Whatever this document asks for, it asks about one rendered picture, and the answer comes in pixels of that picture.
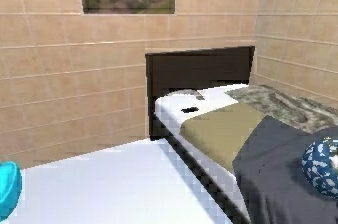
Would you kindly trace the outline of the dark wooden bed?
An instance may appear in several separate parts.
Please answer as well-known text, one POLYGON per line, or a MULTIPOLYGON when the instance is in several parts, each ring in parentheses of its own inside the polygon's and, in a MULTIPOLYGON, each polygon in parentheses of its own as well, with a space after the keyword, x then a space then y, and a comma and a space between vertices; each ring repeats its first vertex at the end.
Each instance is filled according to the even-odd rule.
POLYGON ((231 224, 252 224, 234 169, 228 171, 180 135, 188 119, 241 103, 226 94, 249 82, 252 46, 146 54, 149 136, 166 140, 231 224), (181 109, 197 107, 183 113, 181 109))

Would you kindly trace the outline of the olive green bed sheet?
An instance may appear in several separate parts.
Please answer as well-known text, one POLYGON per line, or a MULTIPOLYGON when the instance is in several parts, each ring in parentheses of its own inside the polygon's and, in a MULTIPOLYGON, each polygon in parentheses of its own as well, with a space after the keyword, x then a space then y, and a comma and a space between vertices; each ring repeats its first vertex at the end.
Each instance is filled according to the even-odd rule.
POLYGON ((232 104, 186 120, 180 135, 228 171, 265 114, 245 103, 232 104))

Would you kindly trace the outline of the grey mottled blanket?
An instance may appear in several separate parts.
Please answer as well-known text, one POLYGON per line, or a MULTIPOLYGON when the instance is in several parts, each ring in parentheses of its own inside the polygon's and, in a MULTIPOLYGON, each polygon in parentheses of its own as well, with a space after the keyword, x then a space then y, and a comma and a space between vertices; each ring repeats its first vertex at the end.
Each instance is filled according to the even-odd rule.
POLYGON ((306 133, 338 126, 338 110, 312 99, 292 96, 266 85, 253 85, 226 92, 291 127, 306 133))

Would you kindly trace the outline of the framed landscape wall picture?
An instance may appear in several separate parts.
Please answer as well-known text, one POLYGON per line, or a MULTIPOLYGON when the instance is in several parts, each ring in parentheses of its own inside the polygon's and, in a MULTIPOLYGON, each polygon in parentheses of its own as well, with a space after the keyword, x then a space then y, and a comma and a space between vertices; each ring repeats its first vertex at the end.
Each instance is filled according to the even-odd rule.
POLYGON ((85 14, 174 14, 176 0, 81 0, 85 14))

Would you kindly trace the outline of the dark grey blanket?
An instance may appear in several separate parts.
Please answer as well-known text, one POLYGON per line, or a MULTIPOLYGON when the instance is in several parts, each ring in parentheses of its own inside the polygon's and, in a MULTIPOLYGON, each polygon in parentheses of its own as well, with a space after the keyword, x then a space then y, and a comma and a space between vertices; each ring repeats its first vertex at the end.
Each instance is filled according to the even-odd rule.
POLYGON ((338 224, 338 202, 308 183, 301 157, 310 143, 338 136, 338 126, 314 134, 266 116, 232 166, 252 224, 338 224))

